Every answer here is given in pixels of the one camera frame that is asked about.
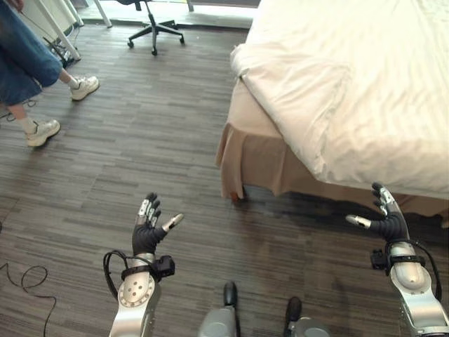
white table leg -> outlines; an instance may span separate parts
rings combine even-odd
[[[65,4],[67,5],[67,7],[69,8],[70,12],[72,13],[72,15],[75,17],[76,21],[78,22],[78,24],[82,27],[84,26],[84,22],[83,19],[81,19],[81,17],[79,16],[78,12],[76,11],[75,7],[73,6],[72,2],[70,0],[64,0]]]
[[[48,9],[43,4],[42,0],[35,0],[35,4],[42,12],[43,16],[47,19],[51,27],[55,30],[65,48],[67,48],[67,50],[72,54],[73,59],[75,59],[76,61],[80,60],[81,56],[79,55],[78,51],[75,49],[75,47],[73,47],[72,43],[65,36],[64,32],[59,28],[58,24],[55,21],[55,18],[50,14]]]
[[[189,7],[189,12],[193,12],[194,11],[194,5],[192,2],[190,2],[190,0],[187,0],[187,5]]]
[[[108,27],[108,28],[112,27],[112,23],[109,20],[109,18],[106,16],[106,13],[103,10],[103,7],[101,6],[100,2],[98,0],[93,0],[93,2],[95,2],[95,5],[97,5],[97,8],[100,11],[101,16],[103,17],[103,21],[105,22],[106,27]]]

white duvet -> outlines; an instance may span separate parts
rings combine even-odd
[[[444,4],[262,0],[232,69],[316,179],[448,199]]]

denim shorts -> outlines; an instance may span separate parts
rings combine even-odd
[[[16,105],[54,84],[62,63],[19,18],[0,0],[0,101]]]

chair base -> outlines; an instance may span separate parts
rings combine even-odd
[[[156,21],[154,20],[153,15],[149,11],[149,9],[148,9],[148,17],[149,17],[149,21],[151,22],[151,24],[146,26],[144,29],[140,30],[139,32],[137,32],[136,34],[134,34],[134,35],[132,35],[131,37],[128,38],[128,46],[130,48],[134,47],[134,42],[133,42],[134,39],[136,39],[138,37],[142,37],[142,36],[144,36],[146,34],[153,33],[153,35],[152,35],[152,37],[153,37],[152,54],[153,55],[157,55],[156,37],[159,34],[159,32],[164,32],[164,33],[178,35],[178,36],[181,37],[180,38],[181,44],[185,43],[184,42],[184,34],[181,33],[179,30],[177,30],[177,25],[176,25],[174,20],[156,23]]]

person's leg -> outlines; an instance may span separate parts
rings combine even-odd
[[[0,46],[0,101],[17,119],[30,146],[40,146],[60,130],[56,120],[36,122],[27,116],[23,102],[41,92],[41,87],[19,68]]]
[[[59,79],[70,87],[72,100],[82,100],[100,86],[97,77],[73,77],[65,69],[61,70]]]
[[[0,46],[43,87],[58,79],[66,83],[74,100],[82,100],[99,87],[96,77],[74,78],[63,69],[62,63],[4,1],[0,1]]]

